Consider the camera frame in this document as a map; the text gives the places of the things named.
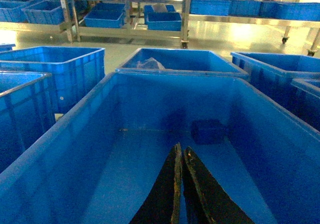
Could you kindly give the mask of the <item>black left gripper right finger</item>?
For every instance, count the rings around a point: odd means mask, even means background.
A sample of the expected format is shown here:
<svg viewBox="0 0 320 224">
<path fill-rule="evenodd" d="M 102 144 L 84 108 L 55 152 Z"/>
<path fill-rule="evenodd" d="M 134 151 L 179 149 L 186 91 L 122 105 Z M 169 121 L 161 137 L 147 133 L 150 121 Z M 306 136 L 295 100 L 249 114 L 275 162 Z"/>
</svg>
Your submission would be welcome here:
<svg viewBox="0 0 320 224">
<path fill-rule="evenodd" d="M 182 154 L 182 182 L 189 224 L 253 223 L 190 146 Z"/>
</svg>

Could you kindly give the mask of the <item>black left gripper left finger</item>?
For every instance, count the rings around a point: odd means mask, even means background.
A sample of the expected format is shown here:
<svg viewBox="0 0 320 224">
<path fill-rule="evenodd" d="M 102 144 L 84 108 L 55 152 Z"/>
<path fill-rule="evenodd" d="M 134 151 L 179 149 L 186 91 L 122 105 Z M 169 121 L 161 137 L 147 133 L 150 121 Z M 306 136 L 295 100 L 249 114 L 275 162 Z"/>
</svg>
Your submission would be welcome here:
<svg viewBox="0 0 320 224">
<path fill-rule="evenodd" d="M 182 176 L 182 148 L 178 142 L 169 151 L 148 196 L 130 223 L 178 224 Z"/>
</svg>

